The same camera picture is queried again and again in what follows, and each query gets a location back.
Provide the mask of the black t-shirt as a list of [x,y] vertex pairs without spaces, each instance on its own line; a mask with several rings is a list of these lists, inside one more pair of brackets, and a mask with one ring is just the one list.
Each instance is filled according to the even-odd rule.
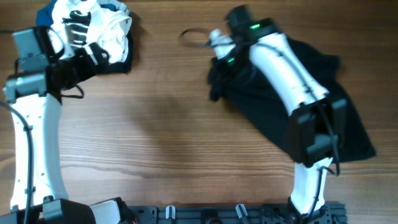
[[[310,44],[289,39],[294,54],[309,73],[332,95],[347,100],[345,141],[339,150],[341,162],[370,159],[377,152],[363,126],[361,118],[336,76],[341,60],[337,55],[323,54]],[[288,114],[282,100],[261,72],[252,74],[250,68],[237,73],[225,61],[211,59],[208,74],[210,100],[224,98],[240,110],[252,124],[281,150],[287,151]]]

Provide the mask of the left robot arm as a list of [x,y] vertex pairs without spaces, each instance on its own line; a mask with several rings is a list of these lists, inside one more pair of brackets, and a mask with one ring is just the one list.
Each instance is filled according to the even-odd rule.
[[12,114],[16,180],[11,211],[2,223],[127,223],[120,199],[93,205],[69,200],[60,170],[58,125],[65,90],[103,71],[109,55],[98,44],[72,57],[55,50],[50,27],[13,33],[19,52],[3,88],[1,106]]

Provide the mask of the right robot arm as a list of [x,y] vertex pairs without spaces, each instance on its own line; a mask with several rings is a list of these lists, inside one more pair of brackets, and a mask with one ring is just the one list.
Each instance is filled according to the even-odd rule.
[[333,97],[311,76],[271,18],[257,21],[242,5],[233,8],[226,21],[232,40],[228,65],[260,73],[287,112],[285,148],[295,162],[289,222],[311,223],[326,212],[326,175],[340,174],[346,100]]

